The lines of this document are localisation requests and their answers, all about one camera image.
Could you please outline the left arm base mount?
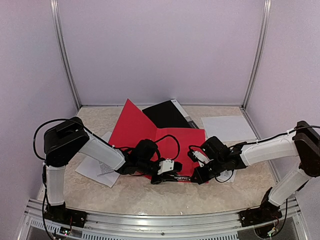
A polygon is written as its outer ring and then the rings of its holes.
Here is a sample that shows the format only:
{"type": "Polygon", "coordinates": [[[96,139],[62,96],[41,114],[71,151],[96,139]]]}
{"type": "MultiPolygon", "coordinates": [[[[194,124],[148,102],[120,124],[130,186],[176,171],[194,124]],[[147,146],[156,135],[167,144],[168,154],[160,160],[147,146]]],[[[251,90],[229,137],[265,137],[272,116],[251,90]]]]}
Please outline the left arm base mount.
{"type": "Polygon", "coordinates": [[[84,228],[87,215],[85,211],[67,208],[65,203],[48,205],[44,210],[46,220],[78,228],[84,228]]]}

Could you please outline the red clip file folder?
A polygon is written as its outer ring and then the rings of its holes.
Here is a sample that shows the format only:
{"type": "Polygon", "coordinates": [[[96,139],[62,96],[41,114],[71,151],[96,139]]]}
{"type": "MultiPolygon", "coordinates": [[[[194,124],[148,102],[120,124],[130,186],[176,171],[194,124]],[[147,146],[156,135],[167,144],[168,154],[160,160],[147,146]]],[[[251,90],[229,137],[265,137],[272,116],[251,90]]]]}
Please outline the red clip file folder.
{"type": "Polygon", "coordinates": [[[162,158],[174,161],[173,170],[163,174],[191,177],[199,164],[188,157],[189,146],[201,145],[205,141],[205,131],[197,128],[158,128],[142,110],[127,99],[109,144],[117,149],[134,148],[139,141],[145,139],[157,144],[162,158]]]}

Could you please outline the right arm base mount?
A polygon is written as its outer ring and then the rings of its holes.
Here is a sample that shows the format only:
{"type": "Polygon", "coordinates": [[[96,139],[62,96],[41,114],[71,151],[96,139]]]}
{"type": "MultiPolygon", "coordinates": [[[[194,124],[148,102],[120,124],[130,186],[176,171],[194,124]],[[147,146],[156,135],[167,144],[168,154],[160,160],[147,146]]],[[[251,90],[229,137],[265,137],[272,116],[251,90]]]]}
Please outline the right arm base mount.
{"type": "Polygon", "coordinates": [[[249,227],[280,219],[283,215],[279,207],[262,207],[242,210],[238,213],[241,226],[249,227]]]}

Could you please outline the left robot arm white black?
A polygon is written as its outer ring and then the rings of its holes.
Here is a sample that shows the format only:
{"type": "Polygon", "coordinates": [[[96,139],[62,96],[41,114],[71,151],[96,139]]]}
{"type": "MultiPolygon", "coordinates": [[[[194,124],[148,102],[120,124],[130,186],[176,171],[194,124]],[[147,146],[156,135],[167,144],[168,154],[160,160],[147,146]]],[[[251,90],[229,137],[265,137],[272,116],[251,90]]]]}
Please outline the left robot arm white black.
{"type": "Polygon", "coordinates": [[[120,175],[140,172],[151,176],[152,184],[161,181],[162,175],[176,175],[183,168],[175,158],[164,158],[156,141],[143,139],[135,147],[116,147],[84,126],[79,117],[59,118],[58,125],[48,129],[44,140],[44,172],[46,199],[51,205],[50,214],[63,223],[70,218],[64,207],[64,181],[66,166],[78,154],[84,154],[107,165],[120,175]]]}

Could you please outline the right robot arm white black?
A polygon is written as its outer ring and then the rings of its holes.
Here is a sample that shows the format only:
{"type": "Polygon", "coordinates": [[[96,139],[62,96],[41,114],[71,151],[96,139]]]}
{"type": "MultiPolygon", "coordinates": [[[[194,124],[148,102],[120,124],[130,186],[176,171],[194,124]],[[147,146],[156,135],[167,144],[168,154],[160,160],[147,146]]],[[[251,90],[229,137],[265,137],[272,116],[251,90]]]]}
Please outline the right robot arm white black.
{"type": "Polygon", "coordinates": [[[302,120],[274,136],[227,146],[216,137],[202,145],[189,146],[188,157],[200,165],[194,168],[191,182],[199,185],[217,178],[224,171],[242,170],[264,162],[293,160],[294,164],[264,195],[253,209],[260,222],[266,222],[280,206],[310,179],[320,176],[320,127],[302,120]]]}

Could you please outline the metal folder clip bottom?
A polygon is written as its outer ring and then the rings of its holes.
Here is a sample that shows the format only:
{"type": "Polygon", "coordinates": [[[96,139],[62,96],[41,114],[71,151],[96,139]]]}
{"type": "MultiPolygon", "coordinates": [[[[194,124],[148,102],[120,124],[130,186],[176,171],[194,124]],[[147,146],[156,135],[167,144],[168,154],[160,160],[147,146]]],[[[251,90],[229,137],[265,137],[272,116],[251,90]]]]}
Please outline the metal folder clip bottom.
{"type": "Polygon", "coordinates": [[[182,176],[182,175],[173,175],[173,180],[176,182],[188,182],[191,183],[191,177],[190,176],[182,176]]]}

